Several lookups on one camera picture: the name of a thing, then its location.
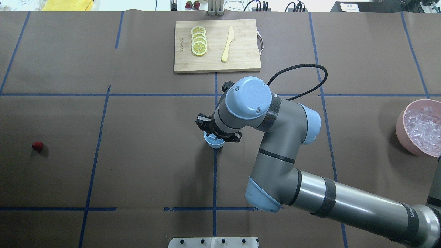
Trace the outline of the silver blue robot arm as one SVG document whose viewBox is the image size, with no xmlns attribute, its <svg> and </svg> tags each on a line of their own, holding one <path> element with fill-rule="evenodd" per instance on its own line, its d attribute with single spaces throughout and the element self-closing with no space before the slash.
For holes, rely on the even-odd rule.
<svg viewBox="0 0 441 248">
<path fill-rule="evenodd" d="M 295 168 L 300 146 L 320 132 L 315 110 L 274 94 L 258 77 L 227 81 L 222 92 L 214 113 L 196 122 L 224 142 L 239 142 L 246 126 L 264 133 L 245 193 L 249 204 L 272 213 L 293 206 L 407 247 L 440 247 L 440 159 L 424 205 L 393 201 Z"/>
</svg>

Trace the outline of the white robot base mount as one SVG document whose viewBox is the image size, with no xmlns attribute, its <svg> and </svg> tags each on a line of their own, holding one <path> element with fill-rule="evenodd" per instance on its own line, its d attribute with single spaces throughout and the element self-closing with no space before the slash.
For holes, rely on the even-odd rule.
<svg viewBox="0 0 441 248">
<path fill-rule="evenodd" d="M 169 248 L 258 248 L 257 237 L 181 237 L 172 238 Z"/>
</svg>

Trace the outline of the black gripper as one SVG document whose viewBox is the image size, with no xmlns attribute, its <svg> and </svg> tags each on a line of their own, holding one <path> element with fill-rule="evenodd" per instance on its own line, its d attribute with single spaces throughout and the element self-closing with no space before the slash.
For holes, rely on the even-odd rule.
<svg viewBox="0 0 441 248">
<path fill-rule="evenodd" d="M 214 119 L 211 116 L 206 116 L 202 113 L 197 115 L 195 123 L 199 127 L 199 129 L 203 132 L 214 134 L 217 138 L 226 139 L 226 142 L 240 142 L 242 133 L 240 131 L 234 133 L 232 136 L 229 136 L 229 133 L 221 130 L 217 125 Z"/>
</svg>

